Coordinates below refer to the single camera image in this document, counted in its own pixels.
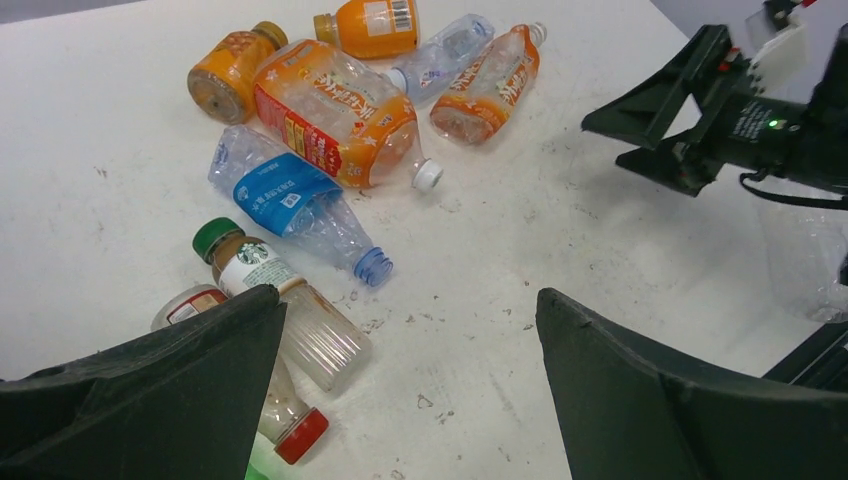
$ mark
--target scuffed white surface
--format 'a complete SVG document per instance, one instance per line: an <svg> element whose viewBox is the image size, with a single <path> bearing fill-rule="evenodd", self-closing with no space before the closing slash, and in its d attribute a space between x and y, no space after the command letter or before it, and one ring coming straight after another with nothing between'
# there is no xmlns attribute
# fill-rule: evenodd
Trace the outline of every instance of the scuffed white surface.
<svg viewBox="0 0 848 480"><path fill-rule="evenodd" d="M229 215L270 239L207 185L223 126L194 106L185 75L229 31L270 19L311 36L311 17L336 3L151 0L0 26L0 377L146 333L162 304L209 281L190 245L206 220ZM395 261L384 288L272 242L376 351L338 398L299 376L332 430L290 476L564 478L532 327L543 287L755 375L815 329L772 306L734 172L686 198L616 168L626 145L580 132L683 46L647 0L419 6L424 36L466 12L499 32L546 22L540 77L481 150L437 138L419 110L423 147L446 168L433 196L347 193Z"/></svg>

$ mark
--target green object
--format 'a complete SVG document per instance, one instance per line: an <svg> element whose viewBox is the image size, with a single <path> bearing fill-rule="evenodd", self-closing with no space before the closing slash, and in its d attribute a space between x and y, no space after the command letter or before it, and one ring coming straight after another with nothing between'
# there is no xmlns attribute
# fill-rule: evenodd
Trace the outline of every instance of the green object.
<svg viewBox="0 0 848 480"><path fill-rule="evenodd" d="M206 225L200 227L200 230L194 234L194 240L191 242L191 247L195 253L200 255L204 262L212 265L212 247L215 246L222 237L233 232L239 232L244 235L244 230L227 217L219 217L215 220L210 220Z"/></svg>
<svg viewBox="0 0 848 480"><path fill-rule="evenodd" d="M253 468L253 465L247 464L247 472L244 474L244 480L268 480L268 477L259 473Z"/></svg>

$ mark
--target red bottle cap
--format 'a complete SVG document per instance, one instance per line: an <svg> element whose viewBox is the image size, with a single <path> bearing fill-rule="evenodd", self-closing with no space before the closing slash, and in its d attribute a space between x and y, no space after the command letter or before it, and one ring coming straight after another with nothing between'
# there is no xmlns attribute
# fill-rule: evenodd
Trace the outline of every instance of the red bottle cap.
<svg viewBox="0 0 848 480"><path fill-rule="evenodd" d="M317 408L313 408L297 422L288 435L283 437L283 441L274 451L286 463L294 465L321 438L329 426L327 417Z"/></svg>

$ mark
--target orange juice bottle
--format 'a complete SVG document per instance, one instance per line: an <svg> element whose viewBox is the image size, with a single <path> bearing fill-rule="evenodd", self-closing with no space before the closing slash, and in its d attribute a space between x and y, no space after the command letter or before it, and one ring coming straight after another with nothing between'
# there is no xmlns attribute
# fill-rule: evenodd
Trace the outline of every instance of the orange juice bottle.
<svg viewBox="0 0 848 480"><path fill-rule="evenodd" d="M356 58L391 57L418 46L415 0L350 0L313 23L315 38Z"/></svg>
<svg viewBox="0 0 848 480"><path fill-rule="evenodd" d="M533 84L539 71L537 48L546 37L545 26L534 23L496 38L436 102L430 112L436 130L470 145L497 133Z"/></svg>
<svg viewBox="0 0 848 480"><path fill-rule="evenodd" d="M188 72L194 102L216 120L244 123L253 104L253 76L259 65L288 44L286 34L271 22L259 22L249 32L233 32Z"/></svg>
<svg viewBox="0 0 848 480"><path fill-rule="evenodd" d="M254 94L262 123L343 186L383 183L404 160L419 190L442 176L421 153L412 102L332 45L301 40L281 49L256 72Z"/></svg>

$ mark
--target white bottle cap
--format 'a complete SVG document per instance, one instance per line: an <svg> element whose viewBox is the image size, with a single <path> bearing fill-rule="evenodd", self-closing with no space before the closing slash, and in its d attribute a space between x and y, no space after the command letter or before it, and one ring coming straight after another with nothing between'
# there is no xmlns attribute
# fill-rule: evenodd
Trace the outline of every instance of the white bottle cap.
<svg viewBox="0 0 848 480"><path fill-rule="evenodd" d="M403 75L403 72L398 70L397 68L393 68L388 72L383 74L386 79L392 82L392 85L398 87L401 92L406 92L406 77Z"/></svg>
<svg viewBox="0 0 848 480"><path fill-rule="evenodd" d="M439 183L443 173L445 171L441 165L433 160L427 160L412 179L412 186L422 192L429 192Z"/></svg>
<svg viewBox="0 0 848 480"><path fill-rule="evenodd" d="M540 22L528 25L528 27L530 28L530 41L536 48L542 46L545 39L548 38L548 28Z"/></svg>

